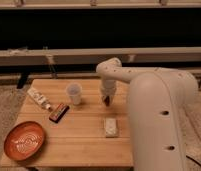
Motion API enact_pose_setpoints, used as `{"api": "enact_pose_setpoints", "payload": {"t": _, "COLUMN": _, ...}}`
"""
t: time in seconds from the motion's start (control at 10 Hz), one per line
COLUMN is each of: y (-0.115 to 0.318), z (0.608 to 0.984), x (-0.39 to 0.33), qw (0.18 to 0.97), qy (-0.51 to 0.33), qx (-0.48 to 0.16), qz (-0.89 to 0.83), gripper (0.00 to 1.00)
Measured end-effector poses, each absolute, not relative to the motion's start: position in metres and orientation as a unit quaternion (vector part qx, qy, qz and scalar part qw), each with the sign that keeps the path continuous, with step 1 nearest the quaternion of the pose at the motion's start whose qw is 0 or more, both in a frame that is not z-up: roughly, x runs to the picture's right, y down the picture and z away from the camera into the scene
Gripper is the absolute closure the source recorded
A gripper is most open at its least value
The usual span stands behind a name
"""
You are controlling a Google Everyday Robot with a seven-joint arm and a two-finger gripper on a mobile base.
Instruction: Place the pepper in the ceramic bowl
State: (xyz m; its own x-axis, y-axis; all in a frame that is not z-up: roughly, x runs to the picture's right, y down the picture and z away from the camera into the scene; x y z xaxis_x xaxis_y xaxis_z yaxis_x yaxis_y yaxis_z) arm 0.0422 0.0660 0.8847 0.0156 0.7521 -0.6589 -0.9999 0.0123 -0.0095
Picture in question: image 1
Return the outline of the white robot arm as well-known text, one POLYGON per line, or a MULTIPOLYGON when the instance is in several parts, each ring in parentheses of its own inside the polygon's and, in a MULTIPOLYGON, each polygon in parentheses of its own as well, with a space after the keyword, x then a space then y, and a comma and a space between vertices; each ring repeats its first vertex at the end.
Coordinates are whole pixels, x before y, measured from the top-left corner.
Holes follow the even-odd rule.
POLYGON ((196 78, 178 69, 124 67, 117 58, 99 63, 96 72, 105 104, 112 102, 118 81, 129 85, 134 171, 188 171, 179 110, 196 99, 196 78))

